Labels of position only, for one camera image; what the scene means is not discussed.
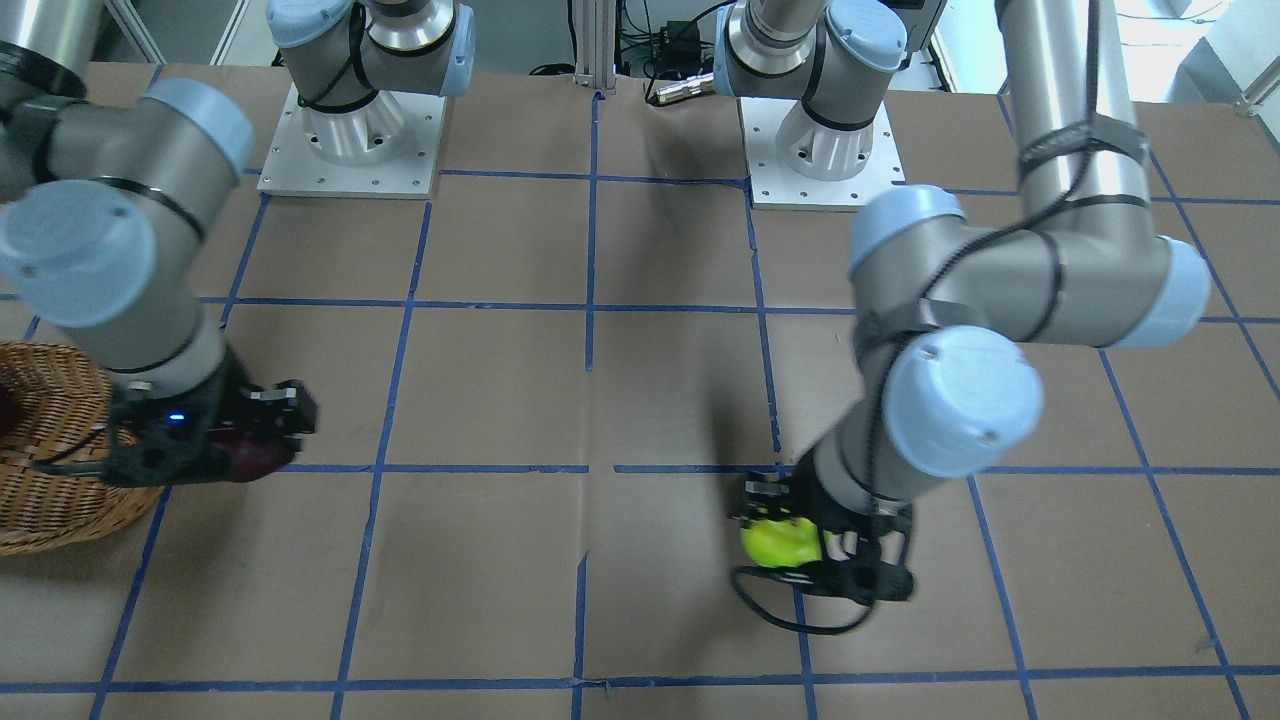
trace black cable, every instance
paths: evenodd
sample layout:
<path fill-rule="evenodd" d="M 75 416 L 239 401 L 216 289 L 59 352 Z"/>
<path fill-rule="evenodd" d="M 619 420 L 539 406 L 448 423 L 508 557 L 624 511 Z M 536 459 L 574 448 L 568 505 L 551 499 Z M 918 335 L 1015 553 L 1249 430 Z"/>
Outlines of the black cable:
<path fill-rule="evenodd" d="M 333 88 L 338 87 L 338 83 L 342 82 L 343 76 L 347 74 L 347 70 L 349 70 L 352 67 L 355 67 L 356 59 L 360 56 L 361 44 L 364 42 L 364 38 L 365 38 L 365 20 L 366 19 L 367 19 L 367 14 L 366 14 L 365 6 L 361 5 L 360 3 L 356 3 L 355 5 L 352 5 L 352 8 L 351 8 L 351 17 L 349 17 L 349 20 L 348 20 L 347 61 L 343 63 L 342 69 L 338 70 L 338 74 L 333 76 L 333 79 L 329 81 L 329 85 L 324 86 L 324 90 L 320 91 L 320 95 L 316 95 L 312 99 L 307 99 L 307 97 L 302 97 L 302 94 L 300 92 L 298 94 L 298 108 L 310 108 L 312 105 L 319 105 L 325 97 L 329 96 L 330 92 L 333 92 Z"/>
<path fill-rule="evenodd" d="M 102 430 L 105 429 L 106 425 L 93 425 L 92 432 L 84 436 L 83 439 L 68 447 L 67 450 L 59 452 L 58 455 L 54 455 L 52 457 L 45 457 L 44 460 L 32 460 L 31 468 L 38 473 L 45 473 L 46 475 L 65 475 L 69 468 L 61 468 L 58 465 L 58 462 L 61 462 L 63 460 L 67 460 L 72 455 L 76 455 L 77 452 L 88 447 L 95 439 L 99 438 L 99 436 L 102 434 Z M 82 468 L 83 465 L 84 465 L 83 462 L 73 464 L 76 469 L 83 469 Z"/>
<path fill-rule="evenodd" d="M 876 455 L 879 452 L 879 436 L 883 433 L 884 423 L 881 421 L 882 410 L 884 409 L 884 392 L 888 388 L 888 373 L 893 369 L 893 364 L 897 359 L 902 356 L 902 351 L 906 350 L 909 340 L 899 338 L 893 343 L 893 348 L 890 351 L 888 361 L 884 363 L 884 372 L 881 373 L 879 380 L 876 383 L 876 395 L 872 396 L 872 405 L 867 409 L 867 416 L 872 420 L 868 423 L 867 430 L 867 445 L 864 451 L 867 457 L 864 459 L 864 469 L 867 471 L 867 478 L 863 480 L 864 489 L 870 493 L 872 502 L 877 501 L 876 497 Z"/>
<path fill-rule="evenodd" d="M 732 5 L 737 0 L 724 0 L 723 3 L 717 3 L 717 4 L 712 5 L 710 8 L 707 8 L 701 13 L 698 13 L 696 15 L 694 15 L 694 19 L 689 20 L 689 24 L 686 24 L 685 27 L 680 28 L 680 32 L 677 32 L 675 37 L 672 37 L 672 38 L 669 38 L 667 41 L 667 47 L 671 47 L 678 40 L 681 40 L 685 36 L 685 33 L 689 32 L 689 28 L 698 27 L 698 20 L 705 18 L 707 15 L 714 13 L 716 10 L 719 10 L 721 8 L 724 8 L 727 5 Z M 657 69 L 658 69 L 657 61 L 659 59 L 660 59 L 660 55 L 658 58 L 654 58 L 654 73 L 657 73 Z M 658 78 L 655 76 L 649 76 L 649 85 L 644 88 L 644 101 L 648 102 L 648 104 L 650 104 L 650 105 L 653 105 L 654 102 L 657 102 L 657 99 L 653 96 L 653 83 L 657 82 L 657 79 Z"/>
<path fill-rule="evenodd" d="M 1120 13 L 1120 12 L 1117 12 L 1116 15 L 1119 15 L 1121 18 L 1129 18 L 1129 19 L 1133 19 L 1133 20 L 1183 20 L 1183 22 L 1196 22 L 1197 18 L 1203 18 L 1204 15 L 1212 13 L 1213 10 L 1221 8 L 1225 4 L 1226 4 L 1226 0 L 1221 0 L 1220 3 L 1215 4 L 1212 8 L 1208 8 L 1206 10 L 1201 10 L 1199 13 L 1196 13 L 1194 15 L 1187 15 L 1185 18 L 1175 18 L 1172 15 L 1129 15 L 1129 14 Z M 1217 20 L 1201 20 L 1197 24 L 1206 24 L 1206 23 L 1213 23 L 1213 22 L 1217 22 Z"/>
<path fill-rule="evenodd" d="M 1097 111 L 1098 111 L 1098 74 L 1100 74 L 1100 72 L 1098 72 L 1098 65 L 1100 65 L 1100 60 L 1098 60 L 1098 54 L 1100 54 L 1098 40 L 1100 40 L 1100 37 L 1098 37 L 1098 33 L 1101 31 L 1101 28 L 1100 28 L 1101 23 L 1100 23 L 1098 0 L 1089 0 L 1089 20 L 1088 22 L 1089 22 L 1089 26 L 1088 26 L 1088 42 L 1087 42 L 1085 61 L 1084 61 L 1085 63 L 1085 68 L 1087 68 L 1085 69 L 1085 111 L 1088 113 L 1088 118 L 1084 122 L 1088 123 L 1089 126 L 1092 126 L 1093 117 L 1097 115 Z M 1051 218 L 1051 217 L 1056 215 L 1057 213 L 1060 213 L 1062 210 L 1062 208 L 1066 205 L 1068 199 L 1070 199 L 1073 195 L 1075 195 L 1075 192 L 1080 188 L 1080 184 L 1084 183 L 1084 178 L 1088 174 L 1089 168 L 1093 164 L 1093 156 L 1096 154 L 1097 154 L 1097 150 L 1093 150 L 1093 149 L 1088 149 L 1088 150 L 1084 151 L 1084 159 L 1080 161 L 1080 167 L 1076 168 L 1075 176 L 1071 178 L 1070 186 L 1066 188 L 1066 191 L 1064 191 L 1061 195 L 1059 195 L 1057 199 L 1053 200 L 1053 202 L 1046 205 L 1043 209 L 1041 209 L 1038 213 L 1036 213 L 1034 215 L 1032 215 L 1029 218 L 1025 218 L 1025 219 L 1023 219 L 1023 220 L 1020 220 L 1018 223 L 1014 223 L 1011 225 L 1006 225 L 1004 228 L 992 231 L 992 232 L 989 232 L 987 234 L 983 234 L 980 237 L 977 237 L 974 240 L 970 240 L 964 246 L 961 246 L 959 250 L 956 250 L 954 254 L 951 254 L 951 256 L 942 264 L 942 266 L 938 268 L 938 270 L 933 273 L 933 277 L 929 278 L 929 282 L 924 286 L 924 290 L 922 290 L 919 292 L 919 297 L 922 300 L 927 299 L 929 296 L 929 293 L 933 292 L 933 288 L 936 288 L 938 286 L 938 283 L 942 282 L 943 278 L 946 278 L 948 274 L 951 274 L 951 270 L 954 270 L 956 268 L 956 265 L 961 260 L 964 260 L 965 258 L 973 255 L 974 252 L 978 252 L 980 250 L 991 247 L 992 245 L 995 245 L 996 241 L 998 241 L 1001 238 L 1005 238 L 1005 237 L 1007 237 L 1010 234 L 1014 234 L 1015 232 L 1021 232 L 1021 231 L 1029 229 L 1029 228 L 1032 228 L 1034 225 L 1038 225 L 1039 223 L 1042 223 L 1042 222 L 1047 220 L 1048 218 Z"/>
<path fill-rule="evenodd" d="M 573 27 L 573 0 L 564 3 L 568 5 L 568 41 L 573 47 L 573 64 L 577 64 L 577 28 Z"/>
<path fill-rule="evenodd" d="M 531 76 L 568 76 L 573 74 L 576 68 L 568 63 L 548 63 L 545 65 L 538 65 L 536 68 L 529 70 Z"/>
<path fill-rule="evenodd" d="M 783 620 L 782 618 L 778 618 L 777 615 L 765 610 L 764 606 L 762 606 L 759 602 L 756 602 L 755 598 L 751 597 L 751 594 L 746 592 L 746 589 L 742 587 L 740 578 L 744 575 L 751 578 L 763 578 L 765 580 L 773 580 L 776 579 L 773 577 L 774 573 L 765 570 L 764 568 L 753 568 L 751 565 L 739 565 L 737 568 L 733 568 L 730 571 L 728 584 L 733 588 L 733 592 L 737 593 L 737 597 L 751 610 L 751 612 L 755 612 L 755 615 L 759 619 L 764 620 L 765 623 L 773 626 L 782 628 L 783 630 L 791 630 L 792 633 L 805 633 L 809 635 L 838 635 L 842 633 L 847 633 L 849 630 L 852 630 L 859 625 L 861 625 L 863 623 L 865 623 L 872 616 L 872 611 L 876 610 L 874 603 L 869 605 L 867 606 L 867 610 L 864 610 L 861 615 L 854 618 L 852 620 L 845 623 L 844 625 L 808 625 L 801 623 L 792 623 L 791 620 Z"/>

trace white mounting plate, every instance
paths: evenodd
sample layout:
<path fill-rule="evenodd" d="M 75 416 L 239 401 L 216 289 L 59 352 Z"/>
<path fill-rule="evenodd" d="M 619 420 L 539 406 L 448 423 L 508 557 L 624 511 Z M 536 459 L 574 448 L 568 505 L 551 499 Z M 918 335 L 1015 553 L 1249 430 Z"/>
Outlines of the white mounting plate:
<path fill-rule="evenodd" d="M 428 200 L 435 181 L 444 99 L 393 92 L 413 131 L 403 151 L 374 165 L 335 165 L 311 149 L 298 113 L 298 91 L 289 87 L 266 154 L 257 190 L 291 197 L 392 197 Z"/>
<path fill-rule="evenodd" d="M 756 208 L 856 211 L 893 186 L 906 183 L 883 102 L 876 113 L 876 141 L 863 172 L 846 181 L 819 181 L 792 170 L 780 156 L 774 140 L 795 104 L 771 97 L 741 99 L 742 137 Z"/>

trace yellow ball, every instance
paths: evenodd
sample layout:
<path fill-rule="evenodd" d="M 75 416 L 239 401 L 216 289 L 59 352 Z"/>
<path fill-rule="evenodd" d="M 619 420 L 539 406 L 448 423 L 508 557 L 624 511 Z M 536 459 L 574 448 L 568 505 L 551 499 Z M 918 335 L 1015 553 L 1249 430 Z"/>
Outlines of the yellow ball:
<path fill-rule="evenodd" d="M 760 568 L 797 568 L 822 560 L 818 527 L 806 518 L 751 523 L 742 528 L 742 547 Z"/>

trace floor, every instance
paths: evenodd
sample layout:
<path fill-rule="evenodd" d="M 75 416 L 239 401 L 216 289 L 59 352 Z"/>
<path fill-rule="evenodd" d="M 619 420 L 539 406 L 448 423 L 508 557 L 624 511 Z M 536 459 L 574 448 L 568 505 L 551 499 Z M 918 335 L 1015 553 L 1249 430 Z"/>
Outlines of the floor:
<path fill-rule="evenodd" d="M 228 92 L 261 160 L 284 70 L 95 65 L 91 99 L 157 74 Z M 1280 717 L 1280 161 L 1254 120 L 1139 108 L 1157 225 L 1215 272 L 1203 322 L 1028 347 L 1042 427 L 922 498 L 915 597 L 809 638 L 732 596 L 724 488 L 861 392 L 849 215 L 753 210 L 732 101 L 639 87 L 479 76 L 430 204 L 260 197 L 247 169 L 189 281 L 320 432 L 275 477 L 0 560 L 0 717 Z M 910 181 L 1018 217 L 996 97 L 888 111 Z M 0 297 L 0 336 L 56 338 Z"/>

